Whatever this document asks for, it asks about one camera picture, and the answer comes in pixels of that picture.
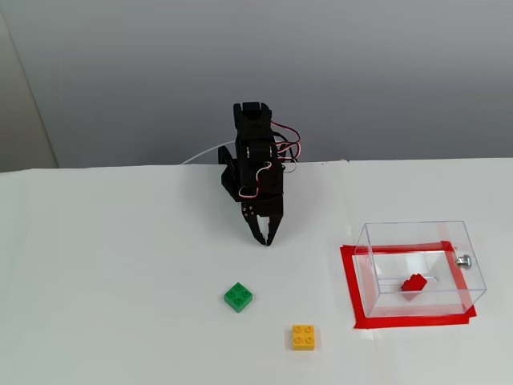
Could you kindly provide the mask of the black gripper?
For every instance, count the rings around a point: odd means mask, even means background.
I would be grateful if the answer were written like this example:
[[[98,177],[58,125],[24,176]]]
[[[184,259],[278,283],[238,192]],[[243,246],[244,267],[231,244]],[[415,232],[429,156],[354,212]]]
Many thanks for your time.
[[[284,215],[283,166],[280,160],[251,162],[237,159],[241,214],[253,237],[262,245],[270,246]],[[257,217],[268,217],[267,241],[260,230]]]

